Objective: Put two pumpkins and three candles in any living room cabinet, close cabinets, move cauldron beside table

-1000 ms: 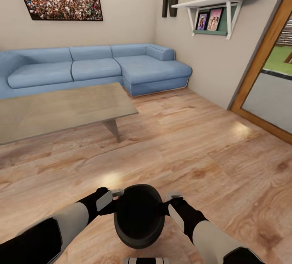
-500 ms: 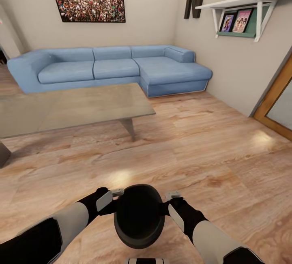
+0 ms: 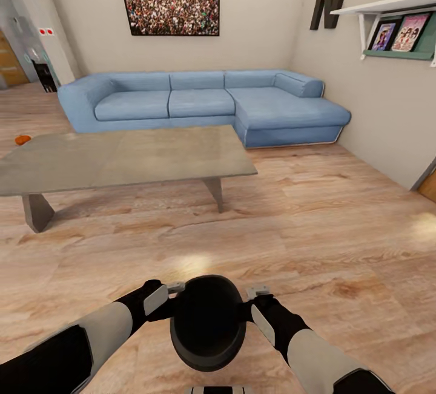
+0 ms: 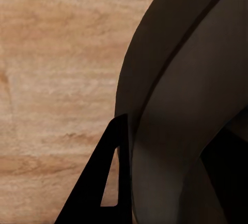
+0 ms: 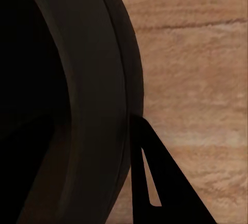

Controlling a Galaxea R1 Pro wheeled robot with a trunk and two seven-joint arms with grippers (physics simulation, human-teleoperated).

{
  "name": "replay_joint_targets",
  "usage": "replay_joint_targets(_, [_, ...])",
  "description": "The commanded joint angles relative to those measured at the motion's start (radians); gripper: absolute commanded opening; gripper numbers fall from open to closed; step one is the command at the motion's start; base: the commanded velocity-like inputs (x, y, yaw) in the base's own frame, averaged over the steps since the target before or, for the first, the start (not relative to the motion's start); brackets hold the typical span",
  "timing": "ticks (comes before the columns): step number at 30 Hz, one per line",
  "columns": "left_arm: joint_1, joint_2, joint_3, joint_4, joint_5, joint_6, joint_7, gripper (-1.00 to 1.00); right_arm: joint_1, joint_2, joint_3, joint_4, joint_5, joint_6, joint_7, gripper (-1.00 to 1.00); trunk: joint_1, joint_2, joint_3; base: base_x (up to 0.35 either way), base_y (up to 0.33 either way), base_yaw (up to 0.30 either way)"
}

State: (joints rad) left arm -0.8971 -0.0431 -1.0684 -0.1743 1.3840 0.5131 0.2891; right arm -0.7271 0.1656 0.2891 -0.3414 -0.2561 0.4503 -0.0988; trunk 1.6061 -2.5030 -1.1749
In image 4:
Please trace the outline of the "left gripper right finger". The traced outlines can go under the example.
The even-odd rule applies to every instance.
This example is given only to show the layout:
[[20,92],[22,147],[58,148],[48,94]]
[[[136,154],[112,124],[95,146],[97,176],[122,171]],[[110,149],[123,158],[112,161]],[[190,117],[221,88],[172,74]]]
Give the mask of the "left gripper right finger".
[[222,127],[200,158],[228,224],[248,224],[248,142]]

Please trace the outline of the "cauldron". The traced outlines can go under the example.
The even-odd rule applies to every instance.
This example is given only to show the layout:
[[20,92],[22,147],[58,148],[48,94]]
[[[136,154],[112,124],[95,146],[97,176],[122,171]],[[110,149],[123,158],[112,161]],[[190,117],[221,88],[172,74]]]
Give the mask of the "cauldron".
[[248,0],[153,0],[120,71],[122,114],[137,224],[228,224],[200,155],[222,127],[248,142]]

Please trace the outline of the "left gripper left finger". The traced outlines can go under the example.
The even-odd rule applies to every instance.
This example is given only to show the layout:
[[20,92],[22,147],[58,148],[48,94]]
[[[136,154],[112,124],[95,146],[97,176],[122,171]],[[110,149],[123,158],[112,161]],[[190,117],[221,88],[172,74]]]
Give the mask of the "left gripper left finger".
[[[118,146],[118,204],[100,206]],[[132,224],[127,114],[109,122],[54,224]]]

